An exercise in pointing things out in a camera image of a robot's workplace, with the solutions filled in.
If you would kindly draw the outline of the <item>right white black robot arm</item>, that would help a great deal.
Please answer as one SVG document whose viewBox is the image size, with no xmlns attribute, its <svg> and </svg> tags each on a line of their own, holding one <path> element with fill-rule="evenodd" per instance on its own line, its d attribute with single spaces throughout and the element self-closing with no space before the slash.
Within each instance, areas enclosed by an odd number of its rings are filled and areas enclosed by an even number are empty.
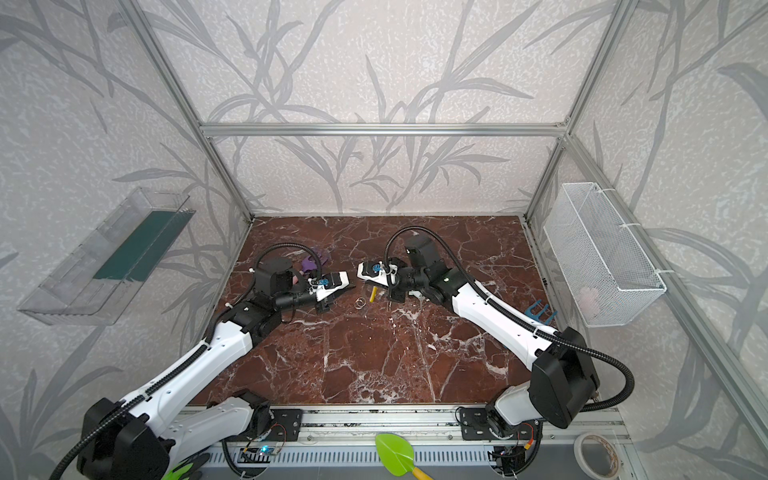
<svg viewBox="0 0 768 480">
<path fill-rule="evenodd" d="M 530 379 L 496 394 L 486 406 L 489 428 L 499 437 L 529 420 L 565 429 L 599 387 L 592 358 L 579 349 L 574 329 L 558 331 L 523 315 L 491 294 L 460 265 L 449 267 L 429 235 L 406 239 L 406 261 L 386 255 L 379 273 L 390 297 L 414 292 L 467 320 L 512 352 Z"/>
</svg>

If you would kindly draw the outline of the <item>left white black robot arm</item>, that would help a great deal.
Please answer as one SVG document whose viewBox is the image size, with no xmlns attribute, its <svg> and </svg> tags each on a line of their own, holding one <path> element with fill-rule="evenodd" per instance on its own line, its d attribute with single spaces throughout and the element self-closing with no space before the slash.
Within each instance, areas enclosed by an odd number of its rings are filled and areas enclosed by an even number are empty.
<svg viewBox="0 0 768 480">
<path fill-rule="evenodd" d="M 224 309 L 195 347 L 123 399 L 103 398 L 86 412 L 80 441 L 52 478 L 60 478 L 74 463 L 88 479 L 160 479 L 221 440 L 267 435 L 274 423 L 270 403 L 248 390 L 191 417 L 178 415 L 280 326 L 284 312 L 305 306 L 324 312 L 351 285 L 345 272 L 303 275 L 285 258 L 253 268 L 248 290 Z"/>
</svg>

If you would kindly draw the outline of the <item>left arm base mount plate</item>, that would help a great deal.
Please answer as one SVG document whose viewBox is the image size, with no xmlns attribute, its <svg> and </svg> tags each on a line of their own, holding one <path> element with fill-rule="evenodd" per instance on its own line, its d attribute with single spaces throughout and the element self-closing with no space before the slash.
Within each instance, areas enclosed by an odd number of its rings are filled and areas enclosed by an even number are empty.
<svg viewBox="0 0 768 480">
<path fill-rule="evenodd" d="M 302 409 L 278 408 L 257 412 L 253 419 L 254 432 L 250 437 L 256 441 L 297 442 L 302 427 Z"/>
</svg>

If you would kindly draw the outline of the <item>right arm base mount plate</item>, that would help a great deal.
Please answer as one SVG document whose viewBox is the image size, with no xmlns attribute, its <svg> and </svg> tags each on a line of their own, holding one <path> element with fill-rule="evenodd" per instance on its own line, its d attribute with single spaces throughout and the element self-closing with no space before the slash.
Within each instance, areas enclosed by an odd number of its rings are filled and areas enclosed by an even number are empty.
<svg viewBox="0 0 768 480">
<path fill-rule="evenodd" d="M 498 417 L 488 418 L 484 407 L 459 406 L 454 411 L 461 438 L 465 441 L 519 441 L 536 442 L 540 437 L 538 422 L 529 420 L 509 426 Z"/>
</svg>

